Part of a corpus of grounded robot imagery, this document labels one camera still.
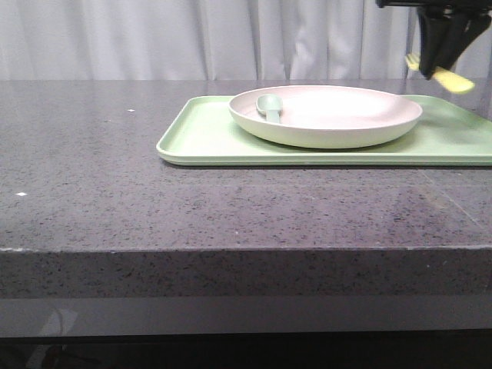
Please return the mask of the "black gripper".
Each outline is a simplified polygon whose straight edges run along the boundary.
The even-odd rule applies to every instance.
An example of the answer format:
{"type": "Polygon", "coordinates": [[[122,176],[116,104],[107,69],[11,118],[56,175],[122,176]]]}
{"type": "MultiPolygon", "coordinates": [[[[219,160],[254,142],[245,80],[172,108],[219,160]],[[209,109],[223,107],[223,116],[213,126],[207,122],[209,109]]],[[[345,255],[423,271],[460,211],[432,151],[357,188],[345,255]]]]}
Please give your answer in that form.
{"type": "Polygon", "coordinates": [[[491,24],[490,0],[376,0],[379,8],[418,9],[421,46],[419,71],[430,79],[436,68],[451,69],[461,54],[491,24]]]}

